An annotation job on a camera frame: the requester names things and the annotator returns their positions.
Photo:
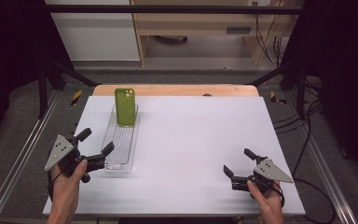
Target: human hand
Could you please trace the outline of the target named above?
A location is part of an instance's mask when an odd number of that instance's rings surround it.
[[[275,189],[277,189],[279,182],[275,183],[276,185],[273,186]],[[260,207],[261,219],[263,220],[263,223],[283,223],[281,196],[271,189],[263,195],[251,180],[248,180],[247,184],[249,191],[252,193],[258,203],[258,206]]]
[[[70,223],[77,209],[80,179],[87,170],[87,160],[78,164],[71,177],[67,178],[61,174],[58,165],[54,168],[53,201],[51,206],[49,223]]]

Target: gray floor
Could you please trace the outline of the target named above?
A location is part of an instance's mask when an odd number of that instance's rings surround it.
[[[265,75],[274,68],[274,64],[265,59],[262,66],[253,67],[245,46],[240,38],[190,36],[187,43],[170,39],[151,39],[146,66],[127,64],[112,68],[114,63],[98,66],[98,63],[78,63],[78,72],[95,81],[102,83],[230,83],[243,84]],[[64,91],[59,91],[60,97],[29,160],[27,161],[15,188],[7,198],[5,207],[0,214],[3,218],[20,218],[36,220],[46,219],[41,214],[48,198],[46,195],[47,179],[43,170],[48,150],[53,144],[57,133],[70,135],[76,129],[76,123],[87,101],[92,94],[92,88],[78,83],[70,77]],[[271,102],[270,92],[274,91],[280,100],[288,100],[291,91],[282,92],[277,83],[280,77],[275,77],[266,84],[258,87],[259,93],[265,98],[271,120],[287,119],[294,115],[289,104]],[[317,78],[310,77],[316,85]],[[82,90],[82,96],[77,105],[70,105],[75,91]],[[313,102],[316,97],[307,92],[306,100]],[[38,114],[37,83],[32,82],[13,91],[10,96],[10,107],[0,125],[0,187],[15,163],[30,132],[37,122]],[[340,145],[326,120],[325,115],[315,113],[311,117],[311,134],[319,149],[322,151],[328,166],[337,180],[345,199],[347,200],[358,222],[358,164],[356,161],[343,159]],[[301,129],[282,133],[295,127],[277,130],[283,154],[289,167],[293,170],[303,146],[304,137]],[[317,165],[307,148],[296,177],[306,179],[312,184],[324,189]],[[314,189],[297,183],[301,200],[307,215],[319,221],[326,221],[331,216],[328,201]],[[90,217],[77,217],[77,220],[94,220]],[[303,217],[288,217],[288,222],[308,223]],[[244,223],[258,223],[256,217],[249,217]]]

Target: green phone case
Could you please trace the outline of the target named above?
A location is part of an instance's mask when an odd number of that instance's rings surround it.
[[[115,90],[117,124],[120,126],[135,125],[135,91],[132,88]]]

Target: clear plastic tray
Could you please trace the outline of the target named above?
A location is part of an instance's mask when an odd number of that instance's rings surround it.
[[[103,146],[106,146],[111,141],[115,145],[115,149],[108,155],[105,161],[104,170],[109,174],[128,174],[132,170],[140,123],[138,105],[135,106],[135,111],[135,125],[123,127],[117,124],[116,108],[113,106],[103,140]]]

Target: white tabletop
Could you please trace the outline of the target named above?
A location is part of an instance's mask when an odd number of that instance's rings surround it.
[[[115,98],[91,96],[76,133],[83,155],[99,154]],[[140,126],[132,172],[91,172],[80,185],[79,215],[104,217],[236,217],[258,214],[249,192],[232,190],[223,165],[253,174],[250,148],[290,174],[261,97],[138,96]],[[281,183],[286,215],[305,214],[295,184]],[[48,199],[44,214],[49,214]]]

